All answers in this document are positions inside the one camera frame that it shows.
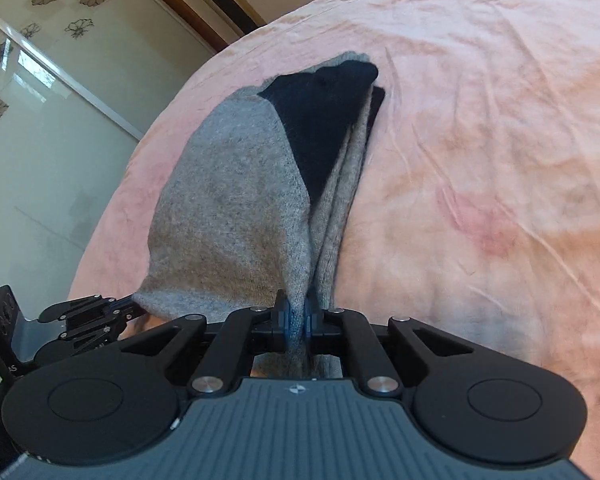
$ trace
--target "folded garment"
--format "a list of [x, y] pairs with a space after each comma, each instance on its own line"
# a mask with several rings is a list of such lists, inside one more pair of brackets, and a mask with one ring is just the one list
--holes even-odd
[[[149, 271], [134, 299], [152, 314], [218, 322], [286, 291], [290, 339], [315, 285], [331, 306], [335, 267], [366, 141], [384, 91], [366, 55], [345, 53], [304, 72], [241, 88], [190, 137], [160, 195]], [[333, 374], [291, 358], [267, 374]]]

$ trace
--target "circular black joint cover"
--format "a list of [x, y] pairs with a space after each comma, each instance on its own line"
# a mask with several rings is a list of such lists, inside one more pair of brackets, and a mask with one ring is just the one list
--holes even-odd
[[562, 377], [514, 359], [454, 359], [418, 386], [413, 414], [443, 447], [493, 465], [566, 458], [587, 408]]
[[40, 368], [11, 387], [4, 427], [21, 448], [57, 464], [136, 454], [166, 434], [178, 409], [173, 387], [145, 361], [96, 350]]

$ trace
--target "glass panel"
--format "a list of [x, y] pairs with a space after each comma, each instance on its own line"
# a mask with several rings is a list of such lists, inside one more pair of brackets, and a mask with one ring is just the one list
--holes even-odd
[[0, 18], [142, 134], [212, 56], [155, 0], [0, 0]]
[[0, 31], [0, 284], [27, 317], [66, 299], [137, 141]]

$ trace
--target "pink tie-dye fabric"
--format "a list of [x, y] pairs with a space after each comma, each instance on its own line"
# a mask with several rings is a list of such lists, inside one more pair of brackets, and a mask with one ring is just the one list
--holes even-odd
[[142, 140], [73, 297], [148, 265], [162, 186], [226, 96], [346, 50], [387, 91], [336, 301], [409, 314], [554, 370], [589, 407], [573, 459], [600, 480], [600, 0], [317, 0], [206, 63]]

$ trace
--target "silver screw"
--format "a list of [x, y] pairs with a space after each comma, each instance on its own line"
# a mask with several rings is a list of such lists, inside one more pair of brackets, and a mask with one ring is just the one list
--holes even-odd
[[398, 389], [398, 381], [392, 379], [391, 377], [386, 377], [384, 375], [378, 377], [371, 377], [366, 385], [370, 390], [374, 392], [378, 392], [379, 394], [388, 394]]
[[201, 394], [212, 394], [218, 391], [224, 383], [222, 379], [213, 376], [203, 376], [193, 379], [191, 386]]

